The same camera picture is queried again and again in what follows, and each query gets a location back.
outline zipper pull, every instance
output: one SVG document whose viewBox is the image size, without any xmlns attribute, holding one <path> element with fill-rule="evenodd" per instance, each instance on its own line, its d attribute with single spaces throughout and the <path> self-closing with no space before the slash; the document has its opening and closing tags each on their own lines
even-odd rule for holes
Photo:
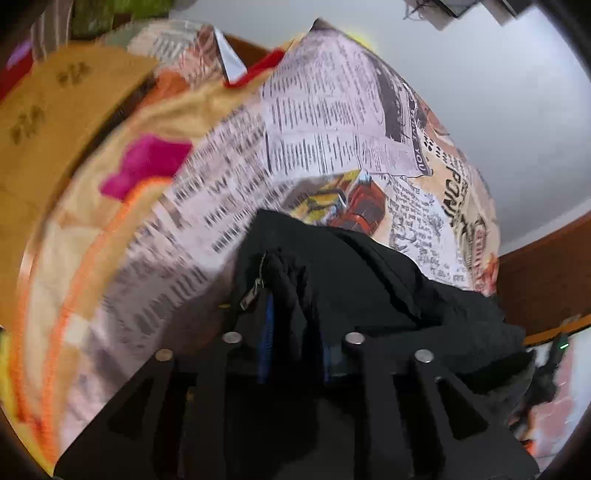
<svg viewBox="0 0 591 480">
<path fill-rule="evenodd" d="M 261 258 L 261 263 L 259 264 L 259 276 L 256 278 L 255 284 L 248 292 L 246 292 L 246 295 L 244 295 L 240 301 L 240 308 L 242 311 L 245 311 L 251 305 L 251 303 L 255 301 L 261 289 L 265 287 L 265 283 L 262 279 L 262 263 L 265 261 L 266 256 L 267 253 L 265 253 Z"/>
</svg>

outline newspaper print pillowcase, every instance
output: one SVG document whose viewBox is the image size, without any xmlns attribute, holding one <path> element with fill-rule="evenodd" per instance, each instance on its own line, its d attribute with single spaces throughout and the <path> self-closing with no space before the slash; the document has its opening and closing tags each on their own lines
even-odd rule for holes
<svg viewBox="0 0 591 480">
<path fill-rule="evenodd" d="M 157 348 L 215 334 L 259 208 L 364 232 L 429 278 L 494 291 L 499 234 L 478 172 L 404 79 L 322 22 L 257 98 L 191 140 L 89 319 L 62 451 Z"/>
</svg>

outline metal screw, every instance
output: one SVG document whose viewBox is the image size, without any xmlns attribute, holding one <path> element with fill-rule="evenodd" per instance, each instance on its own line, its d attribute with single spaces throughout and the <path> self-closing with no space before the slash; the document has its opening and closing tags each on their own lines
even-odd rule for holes
<svg viewBox="0 0 591 480">
<path fill-rule="evenodd" d="M 226 332 L 222 335 L 222 340 L 226 343 L 240 343 L 242 335 L 238 332 Z"/>
<path fill-rule="evenodd" d="M 435 358 L 435 356 L 433 355 L 433 352 L 431 350 L 417 350 L 416 352 L 414 352 L 414 357 L 421 362 L 422 364 L 427 364 L 429 362 L 432 362 L 433 359 Z"/>
<path fill-rule="evenodd" d="M 345 335 L 345 342 L 351 345 L 361 345 L 365 341 L 365 337 L 359 332 L 349 332 Z"/>
<path fill-rule="evenodd" d="M 173 351 L 167 348 L 162 348 L 156 352 L 156 360 L 158 362 L 168 362 L 173 358 Z"/>
</svg>

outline red fabric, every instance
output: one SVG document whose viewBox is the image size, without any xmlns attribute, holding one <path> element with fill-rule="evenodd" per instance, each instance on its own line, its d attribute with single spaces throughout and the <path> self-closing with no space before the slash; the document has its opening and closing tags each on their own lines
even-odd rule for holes
<svg viewBox="0 0 591 480">
<path fill-rule="evenodd" d="M 244 87 L 248 82 L 250 82 L 253 78 L 258 76 L 260 73 L 264 72 L 266 69 L 271 69 L 273 67 L 277 67 L 279 62 L 283 59 L 283 55 L 285 52 L 276 48 L 273 50 L 269 55 L 265 58 L 256 62 L 253 66 L 251 66 L 244 75 L 242 75 L 237 81 L 234 83 L 226 81 L 225 86 L 226 88 L 240 88 Z"/>
<path fill-rule="evenodd" d="M 29 50 L 27 55 L 21 58 L 10 69 L 2 69 L 0 72 L 0 100 L 12 90 L 12 88 L 31 70 L 33 66 L 33 54 Z"/>
</svg>

